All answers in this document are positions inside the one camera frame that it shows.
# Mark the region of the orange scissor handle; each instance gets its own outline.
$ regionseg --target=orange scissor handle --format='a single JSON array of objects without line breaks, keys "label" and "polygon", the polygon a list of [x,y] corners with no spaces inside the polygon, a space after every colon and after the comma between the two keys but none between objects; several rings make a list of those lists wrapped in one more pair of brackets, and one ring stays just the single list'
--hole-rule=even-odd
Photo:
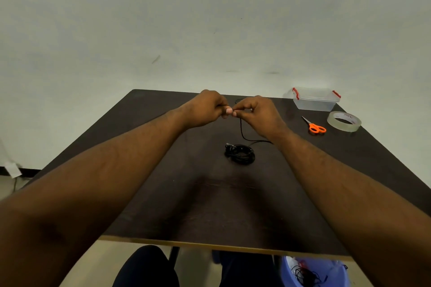
[{"label": "orange scissor handle", "polygon": [[310,132],[312,133],[325,133],[326,132],[326,128],[325,127],[321,127],[319,125],[316,124],[308,124],[310,126]]}]

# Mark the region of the plastic container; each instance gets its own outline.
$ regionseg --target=plastic container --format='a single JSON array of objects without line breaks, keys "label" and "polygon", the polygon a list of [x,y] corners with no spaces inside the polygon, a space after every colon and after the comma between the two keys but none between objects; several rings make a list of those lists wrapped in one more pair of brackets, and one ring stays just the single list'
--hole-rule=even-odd
[{"label": "plastic container", "polygon": [[[326,259],[312,259],[312,258],[295,258],[298,262],[304,261],[310,271],[317,273],[321,281],[325,283],[317,284],[321,287],[350,287],[349,276],[347,270],[341,261],[332,261]],[[285,287],[302,287],[295,274],[289,268],[287,257],[283,257],[281,264],[281,280]]]},{"label": "plastic container", "polygon": [[294,103],[298,109],[331,111],[341,95],[328,88],[292,88]]}]

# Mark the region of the floor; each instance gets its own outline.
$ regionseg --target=floor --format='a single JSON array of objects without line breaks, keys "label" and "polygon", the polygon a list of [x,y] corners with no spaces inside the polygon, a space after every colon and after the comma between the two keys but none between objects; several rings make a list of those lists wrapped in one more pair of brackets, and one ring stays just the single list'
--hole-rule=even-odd
[{"label": "floor", "polygon": [[[16,189],[28,181],[17,179]],[[0,176],[0,199],[13,192],[14,180]],[[96,241],[79,259],[61,284],[61,287],[112,286],[128,257],[143,244]],[[170,247],[160,246],[166,257]],[[345,262],[351,286],[372,287],[355,262]],[[212,262],[209,250],[181,248],[175,265],[181,287],[216,287],[220,284],[222,267]]]}]

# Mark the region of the clear plastic box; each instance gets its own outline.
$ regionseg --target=clear plastic box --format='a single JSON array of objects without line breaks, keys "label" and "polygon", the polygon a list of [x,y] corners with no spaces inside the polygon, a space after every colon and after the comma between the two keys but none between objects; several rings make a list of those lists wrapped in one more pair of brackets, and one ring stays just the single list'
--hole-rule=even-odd
[{"label": "clear plastic box", "polygon": [[341,95],[329,88],[292,88],[294,103],[298,109],[331,111]]}]

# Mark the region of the dark wooden table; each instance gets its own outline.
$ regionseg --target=dark wooden table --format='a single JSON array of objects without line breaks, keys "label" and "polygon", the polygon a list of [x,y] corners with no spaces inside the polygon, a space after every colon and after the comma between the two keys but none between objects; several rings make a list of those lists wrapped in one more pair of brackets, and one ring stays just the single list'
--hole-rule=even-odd
[{"label": "dark wooden table", "polygon": [[[195,95],[132,90],[35,179]],[[231,105],[244,98],[226,97]],[[431,215],[431,190],[364,128],[342,132],[327,124],[327,112],[298,110],[291,99],[272,100],[294,132]],[[342,109],[337,105],[334,110]],[[311,136],[301,116],[326,127],[326,134]],[[249,139],[259,139],[244,122],[243,132]],[[248,144],[241,137],[236,118],[220,118],[185,132],[101,239],[349,258],[273,145],[254,144],[256,160],[243,166],[224,156],[226,143]]]}]

